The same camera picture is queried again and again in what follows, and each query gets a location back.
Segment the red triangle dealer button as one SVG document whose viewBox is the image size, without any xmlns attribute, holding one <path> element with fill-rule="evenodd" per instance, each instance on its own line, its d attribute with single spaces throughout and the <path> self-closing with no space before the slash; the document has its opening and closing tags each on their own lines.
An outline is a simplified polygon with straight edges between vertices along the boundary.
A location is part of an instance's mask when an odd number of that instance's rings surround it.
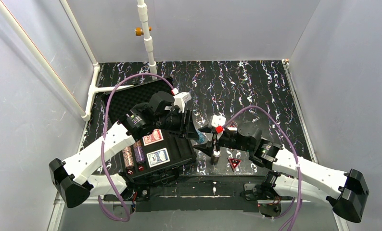
<svg viewBox="0 0 382 231">
<path fill-rule="evenodd" d="M 240 165 L 242 160 L 241 159 L 237 159 L 237 158 L 229 157 L 228 158 L 228 162 L 230 164 L 230 167 L 231 167 L 232 171 L 234 172 L 236 170 L 236 168 Z"/>
</svg>

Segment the blue poker chip stack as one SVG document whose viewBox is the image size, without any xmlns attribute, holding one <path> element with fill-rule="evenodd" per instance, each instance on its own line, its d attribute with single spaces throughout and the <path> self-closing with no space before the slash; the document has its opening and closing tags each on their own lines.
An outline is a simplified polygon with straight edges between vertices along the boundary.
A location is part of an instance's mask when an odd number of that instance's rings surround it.
<svg viewBox="0 0 382 231">
<path fill-rule="evenodd" d="M 196 139 L 196 143 L 197 144 L 203 144 L 206 142 L 206 136 L 200 132 L 199 130 L 196 130 L 197 134 L 198 134 L 198 139 Z"/>
</svg>

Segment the brown poker chip stack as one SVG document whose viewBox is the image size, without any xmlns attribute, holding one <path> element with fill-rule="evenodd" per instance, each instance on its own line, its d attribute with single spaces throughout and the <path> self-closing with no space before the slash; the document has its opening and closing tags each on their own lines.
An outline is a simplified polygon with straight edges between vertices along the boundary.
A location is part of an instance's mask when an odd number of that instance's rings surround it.
<svg viewBox="0 0 382 231">
<path fill-rule="evenodd" d="M 220 157 L 221 157 L 220 151 L 213 151 L 213 153 L 211 155 L 210 163 L 212 165 L 217 165 L 218 162 L 219 162 Z"/>
</svg>

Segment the red playing card deck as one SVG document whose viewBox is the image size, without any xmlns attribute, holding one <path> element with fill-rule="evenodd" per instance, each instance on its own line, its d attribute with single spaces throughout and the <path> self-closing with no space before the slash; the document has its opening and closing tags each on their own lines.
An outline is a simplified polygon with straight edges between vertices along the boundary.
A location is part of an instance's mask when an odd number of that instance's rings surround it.
<svg viewBox="0 0 382 231">
<path fill-rule="evenodd" d="M 142 138 L 144 146 L 155 144 L 164 140 L 163 134 L 160 129 L 155 129 L 151 134 Z"/>
</svg>

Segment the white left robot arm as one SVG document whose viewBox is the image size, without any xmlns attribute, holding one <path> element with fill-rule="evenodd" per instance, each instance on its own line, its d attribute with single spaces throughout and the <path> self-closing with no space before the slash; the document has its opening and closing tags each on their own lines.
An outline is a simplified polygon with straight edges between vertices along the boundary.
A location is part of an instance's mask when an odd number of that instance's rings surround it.
<svg viewBox="0 0 382 231">
<path fill-rule="evenodd" d="M 188 92 L 172 95 L 159 91 L 147 103 L 139 103 L 122 115 L 104 136 L 75 155 L 49 164 L 51 179 L 68 208 L 79 206 L 89 197 L 121 194 L 127 182 L 119 174 L 94 176 L 93 172 L 125 148 L 134 145 L 155 130 L 175 139 L 200 139 L 192 113 L 185 109 L 191 99 Z"/>
</svg>

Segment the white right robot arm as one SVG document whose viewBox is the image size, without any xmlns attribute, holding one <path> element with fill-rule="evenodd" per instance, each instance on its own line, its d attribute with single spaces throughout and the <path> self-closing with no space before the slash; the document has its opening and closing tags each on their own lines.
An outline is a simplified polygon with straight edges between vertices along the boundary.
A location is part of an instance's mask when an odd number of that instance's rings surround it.
<svg viewBox="0 0 382 231">
<path fill-rule="evenodd" d="M 222 147 L 245 151 L 251 162 L 269 169 L 261 191 L 331 205 L 339 217 L 361 222 L 369 189 L 360 171 L 352 168 L 345 172 L 295 158 L 282 145 L 263 138 L 262 130 L 253 122 L 245 121 L 236 128 L 206 125 L 198 130 L 213 135 L 211 141 L 195 146 L 204 154 L 212 156 Z"/>
</svg>

